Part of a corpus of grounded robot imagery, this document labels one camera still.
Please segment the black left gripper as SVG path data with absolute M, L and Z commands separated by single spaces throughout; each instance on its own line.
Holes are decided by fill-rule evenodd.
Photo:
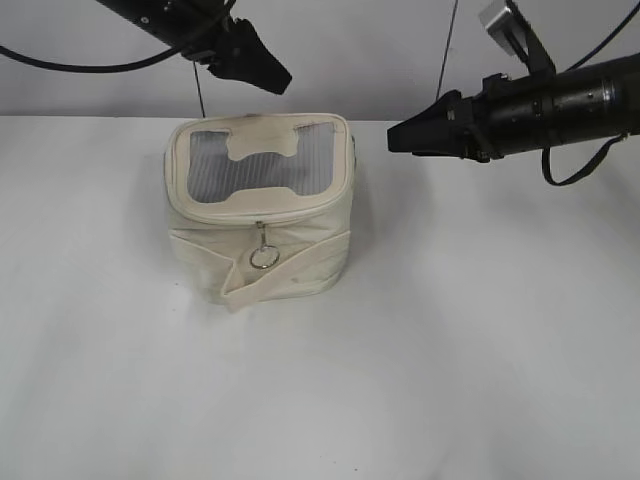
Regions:
M 272 94 L 283 94 L 292 76 L 266 48 L 253 24 L 225 17 L 208 26 L 206 20 L 189 22 L 180 39 L 191 39 L 181 55 L 204 65 L 217 78 L 253 85 Z

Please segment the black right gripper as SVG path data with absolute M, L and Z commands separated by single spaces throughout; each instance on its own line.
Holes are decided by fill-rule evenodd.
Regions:
M 480 163 L 543 150 L 545 80 L 510 80 L 495 74 L 483 80 L 474 96 L 451 90 L 418 115 L 389 128 L 387 147 L 392 153 Z

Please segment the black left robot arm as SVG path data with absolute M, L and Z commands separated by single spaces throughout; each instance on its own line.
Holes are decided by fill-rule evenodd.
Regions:
M 292 76 L 247 19 L 231 15 L 231 1 L 104 1 L 105 7 L 215 77 L 281 95 Z

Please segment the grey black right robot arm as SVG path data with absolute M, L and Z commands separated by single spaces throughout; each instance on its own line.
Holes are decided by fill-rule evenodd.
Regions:
M 639 57 L 543 77 L 484 78 L 391 127 L 392 153 L 487 163 L 508 155 L 639 132 Z

